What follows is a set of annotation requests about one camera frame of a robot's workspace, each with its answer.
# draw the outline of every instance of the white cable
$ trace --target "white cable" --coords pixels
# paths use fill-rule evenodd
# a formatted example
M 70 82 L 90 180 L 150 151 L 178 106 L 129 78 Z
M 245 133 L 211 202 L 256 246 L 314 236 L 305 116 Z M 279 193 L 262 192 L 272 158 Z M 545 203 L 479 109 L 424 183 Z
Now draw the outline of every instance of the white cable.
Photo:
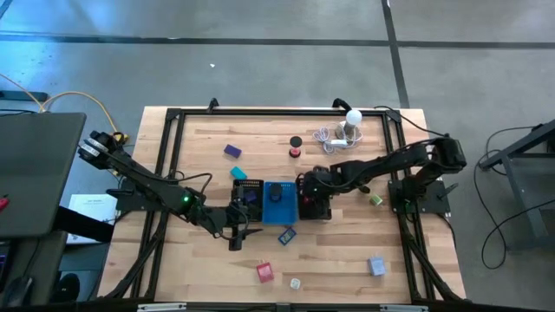
M 333 147 L 330 145 L 330 130 L 328 129 L 329 125 L 335 125 L 336 127 L 341 127 L 341 132 L 343 133 L 343 137 L 347 139 L 347 134 L 345 134 L 345 130 L 339 123 L 336 123 L 336 122 L 332 122 L 323 127 L 320 127 L 318 131 L 312 134 L 312 137 L 316 139 L 318 142 L 322 143 L 322 148 L 327 154 L 332 154 L 336 152 L 336 147 Z M 356 146 L 356 142 L 358 142 L 359 140 L 362 140 L 362 133 L 360 133 L 360 131 L 357 131 L 357 129 L 358 128 L 355 128 L 354 139 L 351 140 L 351 144 L 349 146 L 346 146 L 345 148 L 354 147 Z

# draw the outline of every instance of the gray floor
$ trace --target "gray floor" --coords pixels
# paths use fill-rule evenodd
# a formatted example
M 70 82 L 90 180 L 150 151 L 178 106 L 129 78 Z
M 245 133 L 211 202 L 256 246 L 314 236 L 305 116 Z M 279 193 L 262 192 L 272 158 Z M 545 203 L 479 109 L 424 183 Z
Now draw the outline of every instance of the gray floor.
M 390 0 L 399 40 L 552 42 L 555 5 L 537 0 Z M 212 38 L 387 40 L 379 0 L 255 1 L 14 0 L 0 20 L 2 33 Z M 480 261 L 493 228 L 473 188 L 473 164 L 494 131 L 547 122 L 555 116 L 553 49 L 401 49 L 411 107 L 424 108 L 428 126 L 460 139 L 468 168 L 445 177 L 460 187 L 450 195 L 460 269 L 475 302 L 553 309 L 555 254 L 510 254 L 498 270 Z M 136 133 L 146 105 L 327 107 L 336 97 L 355 106 L 399 107 L 389 48 L 310 46 L 118 45 L 0 42 L 0 72 L 29 89 L 89 92 L 104 101 L 118 127 Z M 0 88 L 11 88 L 4 81 Z M 29 107 L 0 103 L 3 107 Z M 67 98 L 53 111 L 83 111 L 85 134 L 109 130 L 100 109 Z M 502 147 L 524 132 L 504 133 Z M 478 183 L 497 219 L 518 210 L 503 177 L 479 172 Z M 115 186 L 106 172 L 77 160 L 63 202 L 72 193 Z M 504 228 L 507 239 L 530 235 L 525 220 Z M 486 252 L 500 258 L 495 237 Z

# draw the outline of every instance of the blue container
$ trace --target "blue container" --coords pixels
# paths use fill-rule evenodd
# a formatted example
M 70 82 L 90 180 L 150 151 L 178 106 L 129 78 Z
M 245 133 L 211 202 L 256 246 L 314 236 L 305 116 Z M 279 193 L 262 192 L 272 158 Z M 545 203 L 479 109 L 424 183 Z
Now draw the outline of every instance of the blue container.
M 282 187 L 281 200 L 270 200 L 270 185 Z M 297 186 L 294 182 L 264 182 L 262 223 L 269 225 L 294 225 L 297 222 Z

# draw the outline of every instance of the purple block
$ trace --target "purple block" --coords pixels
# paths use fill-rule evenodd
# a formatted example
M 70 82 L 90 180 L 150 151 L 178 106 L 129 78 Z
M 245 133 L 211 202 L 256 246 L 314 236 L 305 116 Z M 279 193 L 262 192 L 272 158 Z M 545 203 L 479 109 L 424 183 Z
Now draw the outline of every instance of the purple block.
M 251 203 L 257 200 L 257 193 L 255 191 L 250 191 L 245 194 L 245 199 L 247 202 Z
M 241 154 L 241 150 L 236 148 L 235 146 L 231 146 L 228 144 L 224 149 L 224 153 L 230 154 L 235 158 L 239 158 L 239 155 Z

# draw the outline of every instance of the wooden tabletop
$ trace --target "wooden tabletop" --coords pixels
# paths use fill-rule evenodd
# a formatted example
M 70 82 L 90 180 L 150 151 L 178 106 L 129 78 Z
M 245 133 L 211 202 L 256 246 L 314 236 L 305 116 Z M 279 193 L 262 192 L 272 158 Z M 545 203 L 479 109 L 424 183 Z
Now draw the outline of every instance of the wooden tabletop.
M 167 107 L 145 107 L 134 149 L 134 159 L 153 171 Z M 402 113 L 425 127 L 420 109 Z M 211 172 L 206 190 L 209 205 L 227 205 L 233 178 L 229 171 L 239 166 L 249 179 L 294 181 L 314 165 L 329 166 L 349 159 L 370 160 L 386 154 L 382 123 L 365 117 L 360 126 L 362 142 L 356 148 L 334 155 L 323 152 L 312 134 L 322 126 L 341 121 L 335 117 L 306 116 L 188 116 L 178 170 L 185 175 Z M 403 123 L 407 143 L 424 140 L 427 133 Z M 303 139 L 302 155 L 289 156 L 289 140 Z M 173 148 L 170 136 L 166 165 Z M 227 144 L 243 150 L 239 159 L 224 155 Z M 334 197 L 330 221 L 300 221 L 297 236 L 287 246 L 278 242 L 283 226 L 252 224 L 264 228 L 243 242 L 241 251 L 229 251 L 227 241 L 212 238 L 204 229 L 171 216 L 160 266 L 156 301 L 184 302 L 317 302 L 402 303 L 409 302 L 399 225 L 389 207 L 387 181 L 383 175 L 370 182 L 372 194 L 384 199 L 369 204 L 369 195 L 353 191 Z M 200 188 L 203 179 L 183 185 Z M 114 229 L 99 294 L 108 293 L 124 277 L 137 257 L 144 212 L 132 212 Z M 422 226 L 431 263 L 459 296 L 465 295 L 454 242 L 447 225 L 435 215 L 422 215 Z M 368 259 L 383 257 L 385 276 L 369 274 Z M 269 262 L 275 279 L 260 283 L 256 266 Z M 424 294 L 420 266 L 415 266 L 419 290 Z M 150 262 L 143 276 L 144 291 Z M 292 278 L 301 289 L 290 287 Z

